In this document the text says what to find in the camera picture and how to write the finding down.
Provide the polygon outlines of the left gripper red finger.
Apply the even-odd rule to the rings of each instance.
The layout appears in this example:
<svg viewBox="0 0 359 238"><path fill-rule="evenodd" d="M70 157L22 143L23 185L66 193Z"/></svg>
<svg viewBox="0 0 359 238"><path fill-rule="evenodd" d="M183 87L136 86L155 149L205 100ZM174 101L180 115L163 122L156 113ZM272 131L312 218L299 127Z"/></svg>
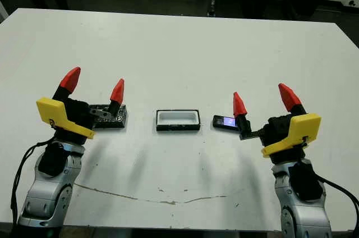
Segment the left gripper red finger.
<svg viewBox="0 0 359 238"><path fill-rule="evenodd" d="M77 86L79 76L80 76L81 68L75 67L70 70L65 77L61 80L54 96L52 99L54 100L64 100L71 95Z"/></svg>
<svg viewBox="0 0 359 238"><path fill-rule="evenodd" d="M122 105L124 95L125 81L123 78L114 87L111 97L108 112L112 115L116 115Z"/></svg>

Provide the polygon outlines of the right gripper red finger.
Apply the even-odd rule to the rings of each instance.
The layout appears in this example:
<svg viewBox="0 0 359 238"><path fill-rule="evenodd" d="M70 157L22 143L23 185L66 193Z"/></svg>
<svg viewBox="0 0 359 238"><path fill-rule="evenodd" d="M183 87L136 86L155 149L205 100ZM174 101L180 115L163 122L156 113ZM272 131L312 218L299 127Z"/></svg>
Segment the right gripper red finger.
<svg viewBox="0 0 359 238"><path fill-rule="evenodd" d="M288 112L287 116L293 117L307 114L301 100L290 87L284 83L280 83L278 88L282 102Z"/></svg>
<svg viewBox="0 0 359 238"><path fill-rule="evenodd" d="M243 100L237 92L233 93L233 115L239 130L240 139L247 139L251 133L251 126L249 120L246 118L247 110Z"/></svg>

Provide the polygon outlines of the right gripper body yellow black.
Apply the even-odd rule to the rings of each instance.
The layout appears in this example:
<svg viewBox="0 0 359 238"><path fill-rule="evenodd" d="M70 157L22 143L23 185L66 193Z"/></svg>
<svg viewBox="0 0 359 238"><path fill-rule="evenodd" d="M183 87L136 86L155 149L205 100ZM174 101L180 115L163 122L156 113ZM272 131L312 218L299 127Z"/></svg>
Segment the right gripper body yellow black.
<svg viewBox="0 0 359 238"><path fill-rule="evenodd" d="M317 137L320 122L321 117L314 113L269 118L258 134L263 157L273 163L303 158L304 149Z"/></svg>

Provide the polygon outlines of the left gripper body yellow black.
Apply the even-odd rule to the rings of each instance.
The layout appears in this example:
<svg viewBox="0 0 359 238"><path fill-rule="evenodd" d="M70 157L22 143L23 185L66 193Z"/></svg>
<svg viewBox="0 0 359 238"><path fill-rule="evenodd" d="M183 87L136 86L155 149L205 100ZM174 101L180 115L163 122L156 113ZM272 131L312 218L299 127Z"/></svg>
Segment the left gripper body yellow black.
<svg viewBox="0 0 359 238"><path fill-rule="evenodd" d="M78 145L94 137L93 128L99 119L111 119L111 113L70 98L60 101L42 97L36 105L42 121L55 130L56 139Z"/></svg>

